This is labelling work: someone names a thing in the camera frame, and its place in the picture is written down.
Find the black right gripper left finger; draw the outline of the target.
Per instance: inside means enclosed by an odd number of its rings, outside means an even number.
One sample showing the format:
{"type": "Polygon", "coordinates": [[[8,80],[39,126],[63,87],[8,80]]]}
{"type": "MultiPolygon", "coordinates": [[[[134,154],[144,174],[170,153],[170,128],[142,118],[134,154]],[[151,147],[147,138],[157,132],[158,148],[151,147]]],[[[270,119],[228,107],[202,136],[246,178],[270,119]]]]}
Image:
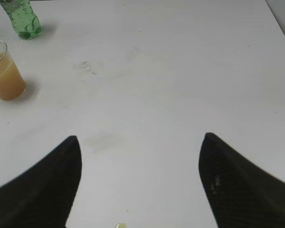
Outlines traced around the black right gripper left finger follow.
{"type": "Polygon", "coordinates": [[[64,228],[81,180],[76,136],[0,187],[0,228],[64,228]]]}

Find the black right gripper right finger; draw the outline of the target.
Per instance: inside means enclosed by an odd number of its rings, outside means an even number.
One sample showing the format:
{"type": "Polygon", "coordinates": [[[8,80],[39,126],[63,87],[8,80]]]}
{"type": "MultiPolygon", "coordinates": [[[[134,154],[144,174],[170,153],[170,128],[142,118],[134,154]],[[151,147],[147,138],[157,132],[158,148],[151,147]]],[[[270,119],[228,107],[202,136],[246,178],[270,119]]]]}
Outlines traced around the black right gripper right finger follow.
{"type": "Polygon", "coordinates": [[[206,133],[199,176],[219,228],[285,228],[285,182],[206,133]]]}

